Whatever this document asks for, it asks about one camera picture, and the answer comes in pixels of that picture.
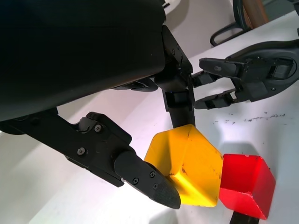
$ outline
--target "red block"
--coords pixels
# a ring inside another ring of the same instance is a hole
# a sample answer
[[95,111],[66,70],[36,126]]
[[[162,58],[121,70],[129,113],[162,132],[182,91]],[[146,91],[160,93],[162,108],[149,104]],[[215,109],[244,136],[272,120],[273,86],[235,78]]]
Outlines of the red block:
[[266,220],[274,188],[275,179],[262,157],[224,155],[219,198],[228,209]]

